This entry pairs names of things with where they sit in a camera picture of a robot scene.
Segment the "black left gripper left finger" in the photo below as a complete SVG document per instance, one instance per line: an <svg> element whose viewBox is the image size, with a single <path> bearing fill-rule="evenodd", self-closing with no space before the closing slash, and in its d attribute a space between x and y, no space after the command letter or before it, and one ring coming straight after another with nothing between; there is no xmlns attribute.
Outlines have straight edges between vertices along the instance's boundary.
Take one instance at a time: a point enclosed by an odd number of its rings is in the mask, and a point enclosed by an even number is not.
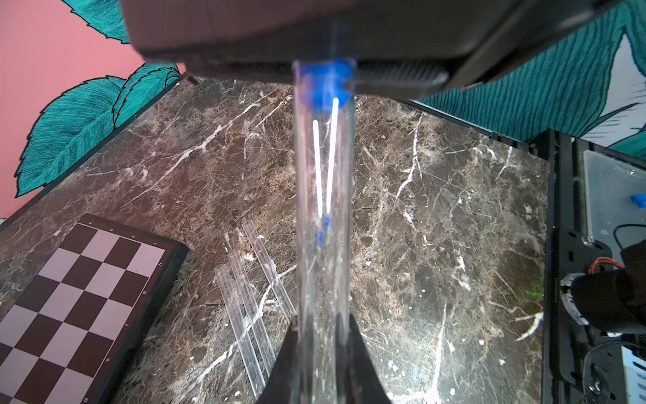
<svg viewBox="0 0 646 404"><path fill-rule="evenodd" d="M290 323L267 384L256 404L291 404L299 399L298 323Z"/></svg>

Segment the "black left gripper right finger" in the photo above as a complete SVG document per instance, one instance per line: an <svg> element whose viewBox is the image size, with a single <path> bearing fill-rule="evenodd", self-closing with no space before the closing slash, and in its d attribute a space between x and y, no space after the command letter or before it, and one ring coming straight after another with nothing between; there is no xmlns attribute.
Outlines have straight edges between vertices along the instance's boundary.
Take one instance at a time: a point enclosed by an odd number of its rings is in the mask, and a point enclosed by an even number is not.
<svg viewBox="0 0 646 404"><path fill-rule="evenodd" d="M338 341L338 333L335 338L337 402L391 404L353 314L348 317L346 343Z"/></svg>

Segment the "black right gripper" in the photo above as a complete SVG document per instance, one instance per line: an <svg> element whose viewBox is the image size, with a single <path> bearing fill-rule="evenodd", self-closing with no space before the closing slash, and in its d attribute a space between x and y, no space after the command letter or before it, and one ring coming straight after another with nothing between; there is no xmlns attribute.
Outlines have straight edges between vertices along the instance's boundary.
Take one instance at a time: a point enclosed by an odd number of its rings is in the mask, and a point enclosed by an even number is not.
<svg viewBox="0 0 646 404"><path fill-rule="evenodd" d="M124 1L131 45L194 75L290 83L296 60L356 63L355 89L420 99L494 82L612 1Z"/></svg>

